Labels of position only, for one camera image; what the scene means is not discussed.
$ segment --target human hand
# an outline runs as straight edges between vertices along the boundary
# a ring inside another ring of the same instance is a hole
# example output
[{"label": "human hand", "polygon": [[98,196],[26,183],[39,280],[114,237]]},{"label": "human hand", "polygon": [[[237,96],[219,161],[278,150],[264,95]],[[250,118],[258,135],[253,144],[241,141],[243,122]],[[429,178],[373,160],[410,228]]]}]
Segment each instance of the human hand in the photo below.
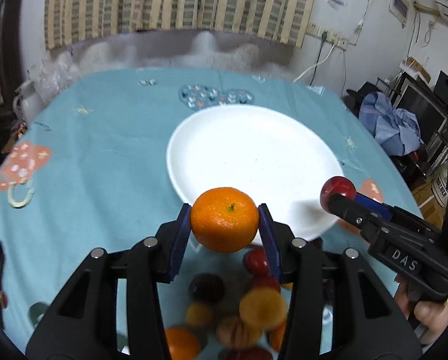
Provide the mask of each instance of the human hand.
[{"label": "human hand", "polygon": [[428,328],[419,340],[423,345],[432,344],[447,328],[448,299],[444,304],[422,300],[414,306],[407,297],[408,281],[406,278],[397,275],[394,280],[399,283],[398,290],[394,295],[398,307],[404,313],[406,319],[409,318],[414,309],[416,319]]}]

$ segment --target blue cloth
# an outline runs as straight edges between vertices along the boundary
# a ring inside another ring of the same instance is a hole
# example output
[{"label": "blue cloth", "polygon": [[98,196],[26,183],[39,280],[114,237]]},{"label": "blue cloth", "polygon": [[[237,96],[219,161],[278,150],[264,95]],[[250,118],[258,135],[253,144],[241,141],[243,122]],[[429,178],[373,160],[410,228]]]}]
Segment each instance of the blue cloth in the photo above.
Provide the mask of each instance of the blue cloth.
[{"label": "blue cloth", "polygon": [[[146,81],[153,85],[144,85]],[[194,113],[180,98],[189,85],[220,93],[245,90],[256,105],[299,120],[326,142],[357,188],[372,179],[386,203],[420,215],[386,153],[329,90],[209,69],[129,69],[84,77],[56,97],[20,141],[52,150],[49,161],[32,176],[30,203],[15,209],[7,191],[0,191],[0,241],[6,256],[2,285],[9,301],[3,317],[6,333],[21,350],[38,320],[35,313],[52,302],[94,247],[129,249],[154,235],[160,224],[176,219],[182,202],[169,181],[165,153],[174,129]],[[15,199],[26,193],[25,186],[17,186]],[[395,274],[367,254],[361,238],[337,225],[322,238],[329,251],[358,249],[395,292]],[[192,302],[187,288],[194,275],[205,271],[225,281],[226,296],[216,314],[236,314],[251,279],[242,267],[243,254],[199,249],[191,236],[179,276],[169,285],[158,285],[165,327],[184,322]],[[289,299],[289,291],[283,294]],[[126,337],[125,299],[125,283],[120,283],[120,342]],[[264,337],[260,345],[267,346]],[[322,351],[330,347],[331,325],[325,325]],[[209,332],[198,358],[217,358],[221,349]]]},{"label": "blue cloth", "polygon": [[381,92],[364,98],[359,120],[388,155],[407,155],[421,145],[416,115],[402,108],[394,109]]}]

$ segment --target teal tablecloth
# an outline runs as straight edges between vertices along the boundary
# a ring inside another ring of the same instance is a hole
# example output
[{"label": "teal tablecloth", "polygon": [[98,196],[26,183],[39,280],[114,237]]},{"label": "teal tablecloth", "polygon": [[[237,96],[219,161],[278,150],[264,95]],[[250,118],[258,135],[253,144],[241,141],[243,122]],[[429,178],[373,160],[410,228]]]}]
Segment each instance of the teal tablecloth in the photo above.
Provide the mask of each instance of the teal tablecloth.
[{"label": "teal tablecloth", "polygon": [[[6,256],[3,286],[9,302],[5,330],[22,350],[32,335],[36,310],[51,303],[90,250],[128,249],[177,217],[181,202],[166,173],[165,150],[176,126],[196,109],[186,104],[187,94],[183,94],[183,88],[193,85],[215,89],[226,98],[243,90],[240,93],[250,94],[250,102],[299,120],[327,143],[357,187],[372,179],[386,203],[419,214],[384,151],[331,91],[208,69],[131,69],[85,77],[54,99],[18,143],[23,152],[22,143],[28,142],[24,151],[30,157],[39,155],[40,160],[40,168],[32,170],[35,193],[30,203],[22,209],[11,207],[6,182],[0,180],[0,241]],[[7,161],[16,161],[19,155],[16,150]],[[26,192],[24,186],[17,186],[16,200]],[[361,252],[366,249],[360,238],[339,226],[323,239],[330,251],[342,252],[350,246]],[[215,271],[224,278],[228,291],[218,315],[238,311],[238,299],[250,278],[240,262],[242,252],[196,252],[195,240],[190,242],[181,274],[172,284],[159,287],[166,327],[184,322],[191,302],[186,289],[196,273]],[[394,273],[369,260],[394,293]],[[124,291],[121,285],[117,322],[121,342],[126,336]],[[329,349],[330,340],[327,325],[322,350]],[[212,334],[207,341],[199,358],[217,358],[219,344]]]}]

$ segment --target curtain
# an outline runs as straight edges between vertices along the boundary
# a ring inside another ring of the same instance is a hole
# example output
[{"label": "curtain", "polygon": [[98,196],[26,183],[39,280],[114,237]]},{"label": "curtain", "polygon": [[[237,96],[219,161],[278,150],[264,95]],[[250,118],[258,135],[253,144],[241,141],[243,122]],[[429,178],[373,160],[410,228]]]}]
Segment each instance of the curtain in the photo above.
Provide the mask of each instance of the curtain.
[{"label": "curtain", "polygon": [[46,48],[146,30],[245,33],[302,47],[314,0],[45,0]]}]

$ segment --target red cherry tomato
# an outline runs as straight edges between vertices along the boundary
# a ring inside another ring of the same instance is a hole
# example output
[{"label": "red cherry tomato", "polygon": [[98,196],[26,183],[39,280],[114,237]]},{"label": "red cherry tomato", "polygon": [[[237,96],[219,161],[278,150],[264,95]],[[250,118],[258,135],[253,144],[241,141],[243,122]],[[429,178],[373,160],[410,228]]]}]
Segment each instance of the red cherry tomato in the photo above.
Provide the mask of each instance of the red cherry tomato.
[{"label": "red cherry tomato", "polygon": [[267,276],[269,274],[269,265],[263,247],[256,247],[248,251],[242,259],[242,264],[254,276]]},{"label": "red cherry tomato", "polygon": [[354,184],[345,177],[342,176],[334,176],[326,181],[321,190],[321,207],[329,212],[327,204],[329,202],[329,198],[339,193],[347,198],[354,200],[356,197],[356,189]]},{"label": "red cherry tomato", "polygon": [[254,276],[249,286],[249,291],[256,287],[269,287],[281,292],[281,284],[272,276]]},{"label": "red cherry tomato", "polygon": [[229,352],[226,360],[273,360],[273,355],[261,347]]}]

